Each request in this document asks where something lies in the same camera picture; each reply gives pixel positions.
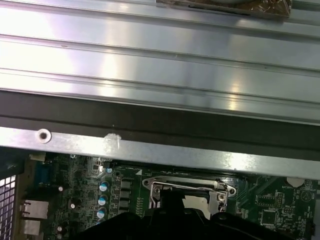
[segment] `metal rail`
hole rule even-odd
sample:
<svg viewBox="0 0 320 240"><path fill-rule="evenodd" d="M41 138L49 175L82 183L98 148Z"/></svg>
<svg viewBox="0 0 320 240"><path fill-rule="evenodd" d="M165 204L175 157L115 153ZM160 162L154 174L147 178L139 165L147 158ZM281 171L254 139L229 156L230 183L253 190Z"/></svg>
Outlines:
<svg viewBox="0 0 320 240"><path fill-rule="evenodd" d="M284 22L151 0L0 7L2 90L320 123L317 1Z"/></svg>
<svg viewBox="0 0 320 240"><path fill-rule="evenodd" d="M128 141L115 135L103 138L52 132L51 136L51 140L43 144L37 131L0 127L0 146L186 168L320 179L320 161Z"/></svg>

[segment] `ventilation grille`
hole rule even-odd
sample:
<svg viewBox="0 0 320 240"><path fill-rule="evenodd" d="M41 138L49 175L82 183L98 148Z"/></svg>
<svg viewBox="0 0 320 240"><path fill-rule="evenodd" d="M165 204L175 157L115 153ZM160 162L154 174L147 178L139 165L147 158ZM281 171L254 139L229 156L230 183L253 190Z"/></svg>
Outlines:
<svg viewBox="0 0 320 240"><path fill-rule="evenodd" d="M0 240L11 240L16 176L0 180Z"/></svg>

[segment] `metal mesh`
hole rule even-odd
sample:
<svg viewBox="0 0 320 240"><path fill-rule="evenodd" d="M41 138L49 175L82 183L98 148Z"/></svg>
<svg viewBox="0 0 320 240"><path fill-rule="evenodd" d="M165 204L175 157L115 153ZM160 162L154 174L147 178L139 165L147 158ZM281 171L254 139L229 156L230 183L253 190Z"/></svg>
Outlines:
<svg viewBox="0 0 320 240"><path fill-rule="evenodd" d="M10 240L14 215L16 176L0 180L0 240Z"/></svg>

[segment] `green circuit board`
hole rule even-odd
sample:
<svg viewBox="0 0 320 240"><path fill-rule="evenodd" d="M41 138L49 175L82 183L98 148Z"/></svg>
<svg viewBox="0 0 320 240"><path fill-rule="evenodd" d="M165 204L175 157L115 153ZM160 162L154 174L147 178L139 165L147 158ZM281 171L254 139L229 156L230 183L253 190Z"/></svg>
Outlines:
<svg viewBox="0 0 320 240"><path fill-rule="evenodd" d="M44 239L56 240L57 227L66 221L69 231L62 239L122 212L143 217L150 199L150 190L143 186L143 180L156 176L220 179L236 189L236 194L228 199L227 212L295 238L310 239L314 232L318 181L305 180L303 185L293 187L286 177L126 164L97 157L47 154L46 161L38 163L33 188L67 187L48 218ZM74 199L77 204L71 207Z"/></svg>

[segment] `motherboard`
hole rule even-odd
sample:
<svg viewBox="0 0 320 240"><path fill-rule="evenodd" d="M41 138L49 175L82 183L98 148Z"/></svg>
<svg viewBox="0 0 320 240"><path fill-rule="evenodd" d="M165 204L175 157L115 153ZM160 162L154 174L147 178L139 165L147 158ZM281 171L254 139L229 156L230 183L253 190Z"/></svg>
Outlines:
<svg viewBox="0 0 320 240"><path fill-rule="evenodd" d="M296 239L311 239L315 231L318 181L308 179L141 166L100 157L47 153L45 161L36 165L34 184L26 198L55 195L47 197L51 207L42 227L43 239L67 240L124 212L143 217L147 209L159 207L159 186L220 188L211 200L197 194L186 195L183 200L186 207L201 209L208 218L223 208ZM210 201L218 202L213 205L216 209L210 207Z"/></svg>

